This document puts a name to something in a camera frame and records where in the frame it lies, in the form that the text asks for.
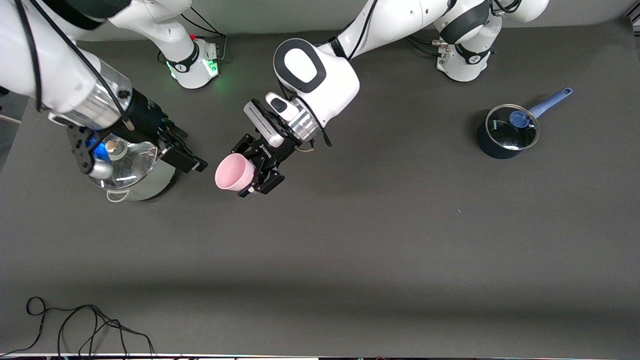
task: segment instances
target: blue saucepan handle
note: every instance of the blue saucepan handle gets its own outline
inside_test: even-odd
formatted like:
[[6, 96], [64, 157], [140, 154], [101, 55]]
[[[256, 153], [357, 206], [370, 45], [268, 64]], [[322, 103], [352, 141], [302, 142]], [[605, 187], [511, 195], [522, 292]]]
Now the blue saucepan handle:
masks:
[[545, 111], [551, 109], [551, 107], [562, 100], [565, 100], [569, 95], [573, 94], [572, 88], [564, 88], [555, 94], [551, 95], [547, 100], [544, 100], [540, 104], [534, 106], [529, 110], [531, 114], [537, 119], [540, 115], [544, 114]]

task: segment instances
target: green light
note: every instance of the green light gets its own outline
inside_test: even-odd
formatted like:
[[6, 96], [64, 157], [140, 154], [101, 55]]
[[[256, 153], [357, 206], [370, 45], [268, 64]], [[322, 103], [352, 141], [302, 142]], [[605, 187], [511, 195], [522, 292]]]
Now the green light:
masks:
[[207, 68], [207, 72], [213, 78], [218, 75], [218, 63], [215, 60], [202, 59], [202, 63]]
[[171, 68], [171, 65], [169, 65], [169, 62], [166, 62], [166, 66], [169, 68], [169, 71], [171, 72], [171, 77], [175, 79], [175, 74], [173, 73], [173, 69]]

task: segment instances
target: black pot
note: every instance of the black pot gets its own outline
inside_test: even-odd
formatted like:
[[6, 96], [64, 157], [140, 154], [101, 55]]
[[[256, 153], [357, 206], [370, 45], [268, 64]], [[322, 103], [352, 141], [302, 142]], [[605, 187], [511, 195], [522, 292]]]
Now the black pot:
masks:
[[506, 104], [489, 111], [476, 136], [485, 154], [495, 159], [510, 159], [532, 147], [540, 132], [538, 121], [529, 110]]

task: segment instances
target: pot handle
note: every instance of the pot handle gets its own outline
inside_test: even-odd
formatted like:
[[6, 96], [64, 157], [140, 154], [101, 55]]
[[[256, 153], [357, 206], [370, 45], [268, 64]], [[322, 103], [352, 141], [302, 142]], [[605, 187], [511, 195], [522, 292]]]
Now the pot handle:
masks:
[[[111, 190], [107, 190], [107, 200], [117, 204], [118, 202], [123, 202], [124, 200], [127, 200], [127, 198], [129, 197], [129, 194], [131, 193], [130, 190], [125, 190], [123, 192], [112, 192]], [[112, 198], [112, 195], [121, 195], [121, 198]]]
[[549, 110], [553, 105], [565, 100], [569, 95], [573, 94], [572, 88], [564, 88], [557, 93], [551, 95], [547, 100], [544, 100], [542, 103], [534, 106], [529, 110], [533, 117], [536, 119], [540, 117], [540, 115], [544, 114], [545, 111]]

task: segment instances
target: pot lid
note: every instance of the pot lid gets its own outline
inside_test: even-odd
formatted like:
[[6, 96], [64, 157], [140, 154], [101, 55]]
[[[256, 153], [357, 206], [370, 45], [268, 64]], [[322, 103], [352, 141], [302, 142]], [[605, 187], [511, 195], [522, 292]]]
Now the pot lid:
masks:
[[91, 181], [105, 190], [121, 190], [141, 181], [153, 169], [157, 147], [150, 142], [130, 143], [108, 135], [93, 150]]
[[486, 132], [507, 150], [524, 150], [538, 141], [538, 121], [529, 110], [518, 105], [500, 105], [486, 117]]

